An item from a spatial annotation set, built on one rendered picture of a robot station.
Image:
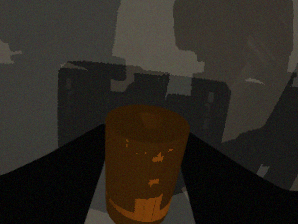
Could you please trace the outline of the orange knob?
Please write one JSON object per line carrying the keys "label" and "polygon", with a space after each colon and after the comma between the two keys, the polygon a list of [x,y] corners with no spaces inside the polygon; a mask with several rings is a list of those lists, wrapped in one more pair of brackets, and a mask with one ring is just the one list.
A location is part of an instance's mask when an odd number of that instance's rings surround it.
{"label": "orange knob", "polygon": [[114,224],[164,221],[189,133],[185,117],[156,105],[122,105],[106,115],[105,197]]}

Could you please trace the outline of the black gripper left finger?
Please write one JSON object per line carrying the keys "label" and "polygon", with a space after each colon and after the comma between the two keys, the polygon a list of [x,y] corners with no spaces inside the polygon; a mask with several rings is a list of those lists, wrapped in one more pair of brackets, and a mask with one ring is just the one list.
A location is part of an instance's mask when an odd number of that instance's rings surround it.
{"label": "black gripper left finger", "polygon": [[105,164],[105,124],[0,176],[0,224],[85,224]]}

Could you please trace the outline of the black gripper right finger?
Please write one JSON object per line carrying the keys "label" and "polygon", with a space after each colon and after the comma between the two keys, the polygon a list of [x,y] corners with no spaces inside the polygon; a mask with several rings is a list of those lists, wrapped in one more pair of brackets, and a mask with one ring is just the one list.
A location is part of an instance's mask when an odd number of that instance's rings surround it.
{"label": "black gripper right finger", "polygon": [[298,190],[278,188],[193,133],[180,168],[196,224],[298,224]]}

